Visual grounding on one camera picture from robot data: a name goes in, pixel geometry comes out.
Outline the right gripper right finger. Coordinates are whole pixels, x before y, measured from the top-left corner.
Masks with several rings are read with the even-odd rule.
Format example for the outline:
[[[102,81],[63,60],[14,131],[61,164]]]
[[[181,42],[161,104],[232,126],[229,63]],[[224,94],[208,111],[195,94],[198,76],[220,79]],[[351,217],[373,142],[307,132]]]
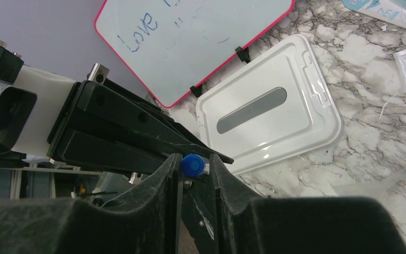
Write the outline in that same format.
[[[367,197],[264,197],[210,156],[215,253],[406,253],[389,212]]]

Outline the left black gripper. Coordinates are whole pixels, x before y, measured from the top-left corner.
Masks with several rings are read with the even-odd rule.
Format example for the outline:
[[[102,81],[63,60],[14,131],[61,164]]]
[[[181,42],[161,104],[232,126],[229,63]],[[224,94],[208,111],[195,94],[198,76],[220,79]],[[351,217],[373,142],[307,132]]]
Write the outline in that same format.
[[[75,82],[27,66],[0,40],[0,155],[9,151],[148,175],[174,153],[214,154],[160,108],[114,82]]]

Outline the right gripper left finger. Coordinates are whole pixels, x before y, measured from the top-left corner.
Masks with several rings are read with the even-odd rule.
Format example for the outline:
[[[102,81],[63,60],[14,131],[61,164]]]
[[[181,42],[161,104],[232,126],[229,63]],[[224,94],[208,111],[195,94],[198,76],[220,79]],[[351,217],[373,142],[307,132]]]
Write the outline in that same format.
[[[82,199],[0,199],[0,253],[177,253],[183,174],[172,154],[101,207]]]

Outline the clear glass funnel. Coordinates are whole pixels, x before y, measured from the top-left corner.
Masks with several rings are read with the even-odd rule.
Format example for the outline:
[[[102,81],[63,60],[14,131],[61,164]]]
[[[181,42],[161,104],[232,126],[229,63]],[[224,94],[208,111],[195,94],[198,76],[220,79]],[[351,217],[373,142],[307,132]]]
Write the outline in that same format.
[[[332,185],[332,189],[338,196],[366,196],[380,199],[384,193],[397,182],[406,178],[406,167],[391,173],[385,179],[378,182],[365,182],[348,185]]]

